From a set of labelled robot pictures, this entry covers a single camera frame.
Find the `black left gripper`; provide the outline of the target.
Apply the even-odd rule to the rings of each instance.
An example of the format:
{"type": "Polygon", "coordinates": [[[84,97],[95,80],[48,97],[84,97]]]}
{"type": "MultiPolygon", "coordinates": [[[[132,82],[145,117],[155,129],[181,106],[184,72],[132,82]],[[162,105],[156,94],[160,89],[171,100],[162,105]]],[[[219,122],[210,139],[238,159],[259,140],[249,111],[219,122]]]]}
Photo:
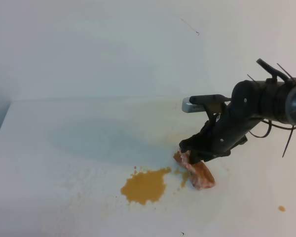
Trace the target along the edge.
{"type": "Polygon", "coordinates": [[[229,156],[231,149],[239,145],[245,134],[261,121],[261,118],[255,118],[260,94],[258,83],[245,80],[236,84],[228,105],[220,103],[220,113],[205,105],[206,113],[212,113],[209,121],[199,133],[179,143],[181,153],[190,151],[189,163],[229,156]]]}

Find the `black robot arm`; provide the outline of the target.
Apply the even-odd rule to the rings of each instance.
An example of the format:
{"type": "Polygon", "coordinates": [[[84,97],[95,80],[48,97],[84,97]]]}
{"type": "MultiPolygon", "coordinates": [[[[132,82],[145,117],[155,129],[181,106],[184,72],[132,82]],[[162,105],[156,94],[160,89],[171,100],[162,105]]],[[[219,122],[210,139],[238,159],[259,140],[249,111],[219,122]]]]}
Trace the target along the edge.
{"type": "Polygon", "coordinates": [[[263,120],[296,126],[296,84],[242,81],[233,89],[231,102],[221,113],[205,122],[200,132],[179,144],[191,163],[205,162],[230,155],[247,142],[246,134],[263,120]]]}

